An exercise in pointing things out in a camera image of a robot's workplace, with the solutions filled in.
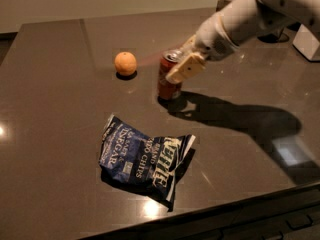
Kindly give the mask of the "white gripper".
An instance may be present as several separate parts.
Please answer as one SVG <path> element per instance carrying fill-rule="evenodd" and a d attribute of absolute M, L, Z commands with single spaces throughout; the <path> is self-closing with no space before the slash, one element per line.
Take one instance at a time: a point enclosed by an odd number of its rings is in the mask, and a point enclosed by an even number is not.
<path fill-rule="evenodd" d="M 181 47 L 183 53 L 193 50 L 202 54 L 208 61 L 221 61 L 233 54 L 238 46 L 228 36 L 222 17 L 213 14 L 204 21 L 195 35 L 192 35 Z M 201 73 L 206 61 L 199 53 L 190 53 L 175 65 L 166 75 L 171 84 L 179 84 Z"/>

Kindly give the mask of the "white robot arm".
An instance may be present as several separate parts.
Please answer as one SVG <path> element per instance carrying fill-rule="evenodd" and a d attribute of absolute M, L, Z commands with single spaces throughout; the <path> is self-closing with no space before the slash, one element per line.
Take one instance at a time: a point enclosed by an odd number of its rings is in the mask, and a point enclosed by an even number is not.
<path fill-rule="evenodd" d="M 232 0 L 198 28 L 182 47 L 182 57 L 166 80 L 179 84 L 198 74 L 208 61 L 221 61 L 253 37 L 294 22 L 320 38 L 320 0 Z"/>

